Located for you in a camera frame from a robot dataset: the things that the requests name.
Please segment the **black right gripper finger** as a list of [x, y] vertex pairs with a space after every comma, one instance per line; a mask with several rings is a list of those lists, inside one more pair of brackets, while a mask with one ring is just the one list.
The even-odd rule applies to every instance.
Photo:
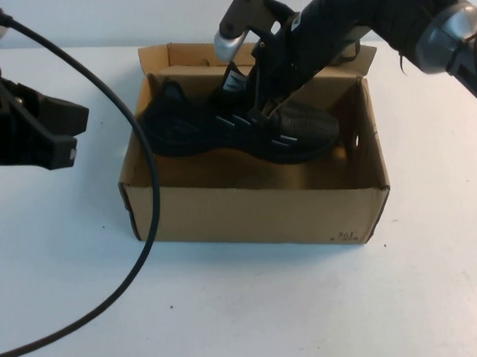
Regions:
[[294, 116], [298, 113], [297, 108], [290, 102], [291, 95], [295, 92], [294, 88], [283, 84], [272, 83], [269, 86], [269, 116], [278, 114]]
[[248, 111], [248, 120], [253, 125], [266, 125], [269, 122], [269, 117], [265, 114], [262, 109], [265, 105], [265, 100], [262, 98], [262, 90], [260, 84], [255, 82], [255, 95], [253, 104]]

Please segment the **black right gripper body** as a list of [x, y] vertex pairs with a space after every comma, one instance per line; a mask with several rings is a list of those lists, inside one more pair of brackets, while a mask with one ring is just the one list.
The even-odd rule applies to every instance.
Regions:
[[333, 9], [262, 11], [251, 30], [259, 107], [286, 99], [336, 59]]

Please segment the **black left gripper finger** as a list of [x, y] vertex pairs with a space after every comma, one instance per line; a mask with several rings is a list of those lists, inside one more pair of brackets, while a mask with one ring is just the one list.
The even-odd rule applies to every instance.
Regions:
[[7, 81], [7, 89], [52, 134], [77, 136], [86, 131], [89, 120], [86, 107], [12, 81]]
[[49, 115], [41, 120], [25, 114], [28, 139], [24, 150], [25, 165], [46, 170], [70, 168], [74, 165], [77, 139], [73, 125], [62, 114]]

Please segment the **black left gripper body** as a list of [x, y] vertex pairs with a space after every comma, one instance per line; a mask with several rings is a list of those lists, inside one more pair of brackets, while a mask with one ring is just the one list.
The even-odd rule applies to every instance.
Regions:
[[23, 105], [18, 87], [2, 77], [0, 68], [0, 166], [31, 163], [25, 116], [18, 110]]

